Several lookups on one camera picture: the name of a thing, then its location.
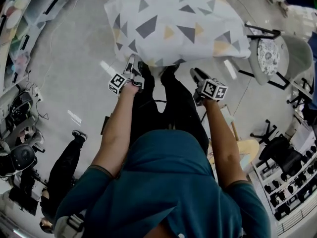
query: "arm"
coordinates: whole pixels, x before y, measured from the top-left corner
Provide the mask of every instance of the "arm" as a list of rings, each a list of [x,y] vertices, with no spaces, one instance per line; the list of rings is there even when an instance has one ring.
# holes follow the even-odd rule
[[[101,166],[116,177],[129,149],[133,98],[138,87],[128,83],[110,116],[92,165]]]
[[[236,139],[223,118],[218,103],[205,99],[204,106],[207,110],[214,162],[220,186],[226,188],[235,181],[247,180],[240,166]]]

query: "black pants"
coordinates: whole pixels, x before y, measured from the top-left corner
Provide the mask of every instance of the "black pants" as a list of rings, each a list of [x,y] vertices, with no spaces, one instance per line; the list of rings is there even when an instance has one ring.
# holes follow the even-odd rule
[[[71,189],[71,182],[75,173],[80,150],[83,147],[84,139],[76,136],[63,151],[60,158],[55,162],[48,182],[50,203],[58,205]]]
[[[146,132],[172,127],[192,134],[207,154],[209,140],[197,114],[193,96],[187,88],[173,74],[166,78],[162,84],[167,104],[161,114],[153,99],[154,78],[149,70],[145,70],[142,76],[145,85],[143,92],[134,97],[130,145]]]

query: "chair cushion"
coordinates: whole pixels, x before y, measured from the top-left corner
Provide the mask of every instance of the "chair cushion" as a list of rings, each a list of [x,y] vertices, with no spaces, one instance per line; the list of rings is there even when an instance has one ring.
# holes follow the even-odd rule
[[[273,76],[277,73],[280,54],[274,40],[260,39],[258,44],[258,61],[261,71]]]
[[[276,137],[266,145],[266,147],[261,152],[259,159],[262,161],[268,161],[270,158],[273,159],[276,154],[281,154],[287,151],[289,146],[290,143],[285,137]]]
[[[288,149],[285,153],[276,154],[272,159],[280,166],[283,173],[294,176],[302,168],[301,164],[302,155],[294,150]]]
[[[35,153],[29,145],[19,145],[11,151],[13,165],[17,171],[24,170],[35,160]]]

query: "person in black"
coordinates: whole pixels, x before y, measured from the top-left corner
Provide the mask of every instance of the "person in black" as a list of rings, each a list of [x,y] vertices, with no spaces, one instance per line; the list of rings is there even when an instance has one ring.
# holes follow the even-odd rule
[[[44,218],[41,219],[40,227],[48,234],[53,233],[56,211],[63,198],[71,189],[80,150],[87,140],[87,135],[80,131],[73,130],[72,135],[75,137],[74,140],[69,143],[54,164],[47,189],[43,189],[42,191],[41,207]]]
[[[161,76],[166,94],[166,107],[162,114],[153,99],[155,80],[148,65],[141,61],[138,68],[146,83],[142,93],[134,97],[130,146],[149,131],[177,128],[192,134],[207,154],[209,140],[196,111],[193,96],[175,77],[179,64],[166,67]]]

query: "office chair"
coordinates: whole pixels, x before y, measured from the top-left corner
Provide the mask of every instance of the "office chair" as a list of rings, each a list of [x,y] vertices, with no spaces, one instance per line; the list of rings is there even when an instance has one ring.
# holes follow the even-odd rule
[[[277,127],[275,125],[273,125],[273,130],[270,131],[270,127],[271,127],[271,122],[266,119],[265,122],[267,123],[267,128],[266,128],[266,132],[264,135],[254,135],[253,133],[250,134],[251,137],[254,138],[259,138],[261,139],[259,141],[259,144],[261,145],[262,143],[268,144],[270,142],[269,138],[272,136],[272,134],[276,131]]]
[[[283,173],[291,177],[302,168],[301,158],[302,155],[291,147],[289,141],[283,135],[269,141],[259,157],[261,161],[266,163],[268,169],[271,169],[271,167],[267,161],[273,159]]]

